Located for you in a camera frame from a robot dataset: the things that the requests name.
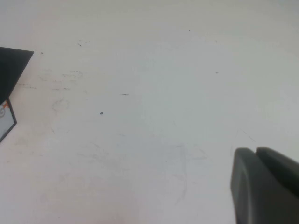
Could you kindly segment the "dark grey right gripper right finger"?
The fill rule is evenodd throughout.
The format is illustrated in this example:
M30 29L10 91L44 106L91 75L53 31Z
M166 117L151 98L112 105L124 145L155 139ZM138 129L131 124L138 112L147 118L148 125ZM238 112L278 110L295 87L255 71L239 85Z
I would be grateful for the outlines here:
M258 147L256 155L287 190L299 197L299 163L268 147Z

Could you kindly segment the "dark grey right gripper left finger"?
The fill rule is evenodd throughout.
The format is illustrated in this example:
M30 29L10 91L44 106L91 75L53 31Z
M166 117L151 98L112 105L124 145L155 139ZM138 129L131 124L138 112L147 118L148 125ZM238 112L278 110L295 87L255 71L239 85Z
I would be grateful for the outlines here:
M297 224L299 198L248 148L234 153L231 193L238 224Z

